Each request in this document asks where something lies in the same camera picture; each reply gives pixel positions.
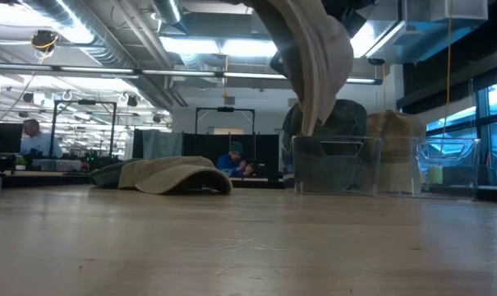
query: fabric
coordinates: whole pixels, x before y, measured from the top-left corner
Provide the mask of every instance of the fabric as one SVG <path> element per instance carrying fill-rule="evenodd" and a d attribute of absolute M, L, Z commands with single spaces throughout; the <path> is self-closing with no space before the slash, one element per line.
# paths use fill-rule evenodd
<path fill-rule="evenodd" d="M 203 187 L 230 193 L 232 182 L 210 160 L 200 156 L 140 160 L 126 164 L 118 181 L 119 189 L 136 188 L 152 194 Z"/>
<path fill-rule="evenodd" d="M 233 141 L 232 144 L 230 145 L 230 151 L 242 154 L 242 144 L 237 141 Z"/>
<path fill-rule="evenodd" d="M 180 133 L 144 130 L 142 141 L 144 159 L 155 160 L 182 155 L 182 134 Z"/>
<path fill-rule="evenodd" d="M 117 188 L 118 180 L 124 165 L 138 161 L 140 159 L 130 159 L 119 164 L 108 165 L 90 173 L 91 184 L 99 187 Z"/>
<path fill-rule="evenodd" d="M 343 25 L 320 0 L 226 0 L 252 6 L 274 41 L 304 113 L 303 135 L 329 118 L 346 83 L 353 50 Z"/>
<path fill-rule="evenodd" d="M 51 144 L 51 134 L 49 133 L 41 132 L 37 136 L 28 136 L 21 140 L 20 154 L 28 155 L 31 149 L 36 149 L 37 151 L 41 151 L 44 156 L 47 156 L 49 153 L 49 144 Z M 60 148 L 56 137 L 53 142 L 53 156 L 57 158 L 62 157 L 62 148 Z"/>
<path fill-rule="evenodd" d="M 412 115 L 388 110 L 369 116 L 367 136 L 383 142 L 378 190 L 420 193 L 421 171 L 416 153 L 420 139 L 426 136 L 425 124 Z"/>
<path fill-rule="evenodd" d="M 245 170 L 237 170 L 237 168 L 241 165 L 241 161 L 233 162 L 230 154 L 225 154 L 219 157 L 217 161 L 217 169 L 220 169 L 227 176 L 232 178 L 240 178 L 245 173 Z"/>
<path fill-rule="evenodd" d="M 295 104 L 287 113 L 283 122 L 283 148 L 292 153 L 292 138 L 301 135 L 303 112 Z M 364 136 L 366 134 L 367 116 L 365 108 L 349 99 L 336 101 L 324 126 L 317 125 L 312 136 Z"/>

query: clear plastic container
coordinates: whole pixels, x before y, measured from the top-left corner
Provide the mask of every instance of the clear plastic container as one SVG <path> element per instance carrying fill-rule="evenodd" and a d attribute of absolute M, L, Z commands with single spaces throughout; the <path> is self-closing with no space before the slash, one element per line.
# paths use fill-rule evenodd
<path fill-rule="evenodd" d="M 477 139 L 386 137 L 378 193 L 475 198 L 479 159 Z"/>
<path fill-rule="evenodd" d="M 292 139 L 296 193 L 374 196 L 381 140 L 364 136 Z"/>

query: gray cap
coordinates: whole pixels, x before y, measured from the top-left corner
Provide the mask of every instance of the gray cap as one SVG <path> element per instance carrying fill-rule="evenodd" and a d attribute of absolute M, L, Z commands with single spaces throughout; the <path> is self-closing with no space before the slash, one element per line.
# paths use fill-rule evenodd
<path fill-rule="evenodd" d="M 230 144 L 230 151 L 242 154 L 242 144 L 237 141 L 233 141 L 232 144 Z"/>

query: table surface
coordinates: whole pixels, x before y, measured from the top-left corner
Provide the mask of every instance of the table surface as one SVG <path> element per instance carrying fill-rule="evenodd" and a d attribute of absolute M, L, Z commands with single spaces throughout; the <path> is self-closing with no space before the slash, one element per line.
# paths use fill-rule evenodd
<path fill-rule="evenodd" d="M 497 205 L 9 189 L 0 295 L 497 295 Z"/>

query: man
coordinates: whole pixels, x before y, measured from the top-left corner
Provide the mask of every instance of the man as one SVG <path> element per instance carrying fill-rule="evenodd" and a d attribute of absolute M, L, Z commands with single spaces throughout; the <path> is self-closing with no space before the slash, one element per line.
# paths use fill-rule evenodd
<path fill-rule="evenodd" d="M 230 145 L 230 151 L 221 157 L 217 162 L 217 169 L 222 170 L 231 178 L 242 178 L 249 176 L 254 168 L 251 164 L 246 164 L 245 160 L 241 160 L 242 144 L 233 141 Z"/>
<path fill-rule="evenodd" d="M 25 120 L 24 133 L 29 137 L 22 139 L 20 154 L 28 155 L 31 152 L 31 149 L 35 149 L 37 153 L 41 151 L 44 156 L 48 156 L 51 135 L 40 131 L 38 121 L 35 119 Z M 53 156 L 56 158 L 62 157 L 62 148 L 58 145 L 56 138 L 53 142 Z"/>

